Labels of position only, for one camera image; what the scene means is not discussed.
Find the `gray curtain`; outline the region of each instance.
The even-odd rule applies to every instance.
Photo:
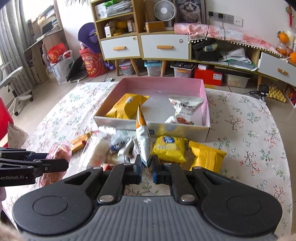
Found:
[[[12,60],[6,68],[7,74],[20,66],[24,68],[19,77],[11,82],[18,95],[36,84],[24,54],[31,44],[22,0],[11,0],[0,10],[0,52],[4,63]]]

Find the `red chair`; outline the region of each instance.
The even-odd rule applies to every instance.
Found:
[[[0,98],[0,140],[2,140],[7,134],[8,123],[13,124],[13,119]]]

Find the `white drawer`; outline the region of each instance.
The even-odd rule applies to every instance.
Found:
[[[142,35],[144,58],[189,59],[188,35],[149,34]]]
[[[267,53],[261,53],[258,72],[296,85],[296,67]]]
[[[105,59],[140,57],[137,36],[128,36],[101,41]]]

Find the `white electric fan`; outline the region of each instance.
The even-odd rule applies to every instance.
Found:
[[[176,6],[167,0],[161,0],[154,5],[154,15],[160,21],[168,22],[165,30],[174,30],[172,19],[176,16]]]

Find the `framed picture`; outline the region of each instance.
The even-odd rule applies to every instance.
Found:
[[[177,21],[205,24],[205,0],[175,0]]]

